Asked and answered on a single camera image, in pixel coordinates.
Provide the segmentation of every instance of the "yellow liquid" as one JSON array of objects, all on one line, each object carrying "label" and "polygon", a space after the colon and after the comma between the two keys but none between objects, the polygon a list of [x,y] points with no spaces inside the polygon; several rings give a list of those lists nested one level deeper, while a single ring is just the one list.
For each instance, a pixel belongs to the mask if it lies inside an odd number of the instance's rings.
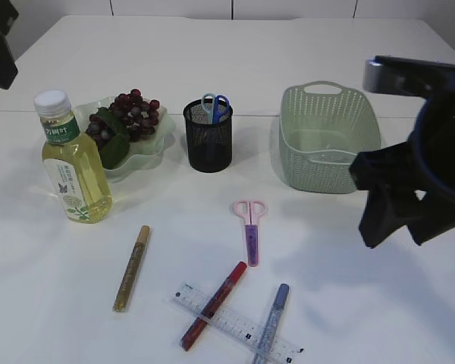
[{"label": "yellow liquid", "polygon": [[[63,119],[69,121],[71,115],[72,113]],[[42,148],[42,160],[50,158],[60,159],[74,166],[84,201],[88,207],[88,220],[69,216],[68,218],[87,224],[102,220],[113,205],[113,200],[94,140],[89,135],[80,133],[75,139],[61,145],[45,142]]]}]

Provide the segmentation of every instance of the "basket handle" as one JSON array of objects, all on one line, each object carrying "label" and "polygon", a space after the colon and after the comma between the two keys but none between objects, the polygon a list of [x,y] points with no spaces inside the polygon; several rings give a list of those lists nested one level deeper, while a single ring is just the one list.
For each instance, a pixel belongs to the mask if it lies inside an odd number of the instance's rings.
[{"label": "basket handle", "polygon": [[324,93],[308,93],[307,91],[305,91],[305,89],[307,87],[311,87],[311,86],[318,86],[318,85],[323,85],[323,86],[331,86],[331,87],[334,87],[335,89],[339,89],[340,90],[340,93],[343,93],[345,91],[348,90],[348,88],[344,87],[344,86],[341,86],[339,85],[338,83],[335,83],[335,82],[331,82],[331,81],[315,81],[315,82],[309,82],[309,83],[306,83],[304,85],[300,85],[299,87],[302,87],[302,90],[304,93],[308,94],[308,95],[331,95],[331,94],[324,94]]},{"label": "basket handle", "polygon": [[327,149],[311,152],[309,160],[313,163],[326,165],[351,165],[356,155],[356,153],[346,152],[345,150]]}]

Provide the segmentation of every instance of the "green leaf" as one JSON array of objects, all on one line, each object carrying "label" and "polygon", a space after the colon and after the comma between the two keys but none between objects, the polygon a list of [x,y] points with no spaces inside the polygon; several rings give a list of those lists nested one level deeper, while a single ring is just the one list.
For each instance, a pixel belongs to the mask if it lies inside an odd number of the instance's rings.
[{"label": "green leaf", "polygon": [[96,115],[98,115],[115,134],[121,135],[126,141],[130,140],[130,134],[128,133],[127,127],[123,125],[120,118],[114,116],[107,108],[98,108]]},{"label": "green leaf", "polygon": [[99,151],[104,168],[113,169],[130,151],[130,144],[121,135],[113,136]]}]

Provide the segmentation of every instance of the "blue glitter pen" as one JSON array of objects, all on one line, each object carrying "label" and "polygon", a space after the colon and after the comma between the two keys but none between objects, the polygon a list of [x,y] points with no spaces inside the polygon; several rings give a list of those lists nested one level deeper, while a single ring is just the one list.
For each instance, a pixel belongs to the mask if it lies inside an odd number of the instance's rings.
[{"label": "blue glitter pen", "polygon": [[[278,292],[276,293],[275,301],[271,307],[268,320],[266,320],[265,329],[263,330],[263,335],[261,336],[261,340],[258,345],[258,349],[266,355],[268,355],[271,350],[271,344],[275,338],[276,329],[278,327],[278,323],[280,322],[281,313],[285,308],[289,291],[290,287],[288,284],[280,284]],[[256,354],[255,359],[253,360],[253,364],[265,364],[266,362],[267,360],[259,354]]]}]

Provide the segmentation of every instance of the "pink scissors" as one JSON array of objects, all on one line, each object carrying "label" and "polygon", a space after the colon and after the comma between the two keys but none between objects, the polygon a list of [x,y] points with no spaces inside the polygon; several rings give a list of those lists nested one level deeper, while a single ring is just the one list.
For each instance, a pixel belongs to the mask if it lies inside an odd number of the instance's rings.
[{"label": "pink scissors", "polygon": [[246,201],[242,199],[234,203],[234,213],[244,219],[246,225],[246,248],[248,249],[248,264],[250,267],[256,267],[259,262],[258,255],[258,219],[261,218],[268,208],[261,201]]}]

